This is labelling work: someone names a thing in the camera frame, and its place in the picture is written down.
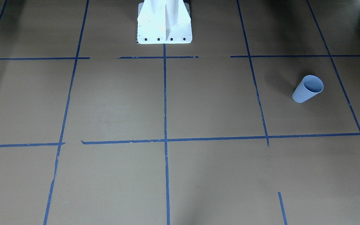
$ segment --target floor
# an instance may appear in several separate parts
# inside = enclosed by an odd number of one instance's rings
[[[360,224],[360,0],[140,2],[0,0],[0,225]]]

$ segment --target plastic cup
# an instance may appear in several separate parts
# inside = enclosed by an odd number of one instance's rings
[[[303,103],[323,91],[323,82],[314,75],[305,76],[292,94],[294,101]]]

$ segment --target gray floor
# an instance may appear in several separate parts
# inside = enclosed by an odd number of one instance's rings
[[[138,3],[0,0],[0,225],[360,224],[360,0]]]

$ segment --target white metal bracket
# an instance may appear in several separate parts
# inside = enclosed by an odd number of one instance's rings
[[[193,40],[190,6],[183,0],[144,0],[138,5],[137,42],[187,44]]]

